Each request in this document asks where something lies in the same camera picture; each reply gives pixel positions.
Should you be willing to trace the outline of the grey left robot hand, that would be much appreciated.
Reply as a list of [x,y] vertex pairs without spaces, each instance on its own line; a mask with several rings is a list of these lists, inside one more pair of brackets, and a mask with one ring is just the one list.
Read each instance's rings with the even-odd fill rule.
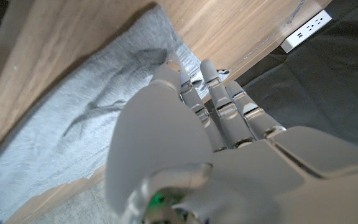
[[121,111],[105,180],[120,223],[358,223],[358,146],[284,128],[200,69],[218,121],[177,57]]

